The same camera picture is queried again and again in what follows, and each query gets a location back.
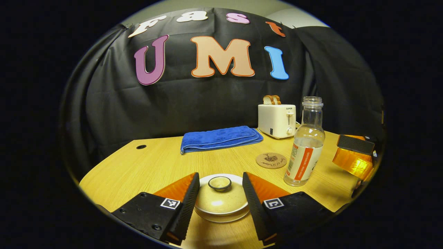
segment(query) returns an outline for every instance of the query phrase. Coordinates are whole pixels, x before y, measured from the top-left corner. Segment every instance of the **wooden table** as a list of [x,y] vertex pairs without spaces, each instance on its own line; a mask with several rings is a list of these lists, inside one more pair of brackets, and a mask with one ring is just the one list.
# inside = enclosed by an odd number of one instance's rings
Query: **wooden table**
[[[263,141],[240,147],[180,154],[182,136],[134,140],[94,167],[80,182],[80,188],[96,204],[113,212],[140,192],[154,193],[193,172],[200,178],[226,173],[242,176],[248,171],[284,190],[304,191],[332,212],[351,201],[358,178],[332,163],[338,135],[326,132],[322,154],[308,182],[291,187],[283,181],[288,165],[266,169],[256,163],[259,154],[275,152],[288,161],[293,137]],[[251,214],[232,223],[212,223],[195,211],[186,240],[180,248],[263,248],[255,232]]]

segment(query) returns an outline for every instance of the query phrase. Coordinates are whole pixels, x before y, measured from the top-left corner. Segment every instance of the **white toaster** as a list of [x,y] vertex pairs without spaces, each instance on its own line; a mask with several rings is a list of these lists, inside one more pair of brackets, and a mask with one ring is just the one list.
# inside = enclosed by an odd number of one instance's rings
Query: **white toaster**
[[258,129],[277,139],[294,136],[295,105],[258,105]]

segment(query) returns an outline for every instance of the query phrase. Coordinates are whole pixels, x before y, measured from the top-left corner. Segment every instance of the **clear bottle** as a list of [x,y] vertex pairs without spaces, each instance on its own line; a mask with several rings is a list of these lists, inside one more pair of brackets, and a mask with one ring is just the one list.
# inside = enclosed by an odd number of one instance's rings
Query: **clear bottle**
[[295,131],[294,144],[284,181],[302,186],[309,179],[320,157],[325,131],[322,128],[323,102],[320,97],[303,97],[302,123]]

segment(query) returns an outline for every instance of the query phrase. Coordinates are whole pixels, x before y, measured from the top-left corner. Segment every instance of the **cork coaster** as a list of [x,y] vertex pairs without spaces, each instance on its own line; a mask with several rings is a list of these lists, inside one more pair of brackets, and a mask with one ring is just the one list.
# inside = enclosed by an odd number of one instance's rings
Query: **cork coaster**
[[267,169],[278,169],[286,165],[286,157],[277,153],[263,153],[256,158],[258,165]]

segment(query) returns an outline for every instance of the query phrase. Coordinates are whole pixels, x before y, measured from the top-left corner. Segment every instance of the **peach letter m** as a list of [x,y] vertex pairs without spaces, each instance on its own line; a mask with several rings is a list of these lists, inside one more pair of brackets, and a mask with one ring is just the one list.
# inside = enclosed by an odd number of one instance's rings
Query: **peach letter m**
[[191,38],[191,41],[197,46],[197,67],[192,70],[192,76],[209,77],[214,75],[215,70],[210,67],[209,59],[222,75],[228,72],[232,60],[234,60],[234,67],[231,70],[233,75],[251,77],[255,74],[249,60],[250,42],[233,39],[228,47],[223,49],[211,36],[196,36]]

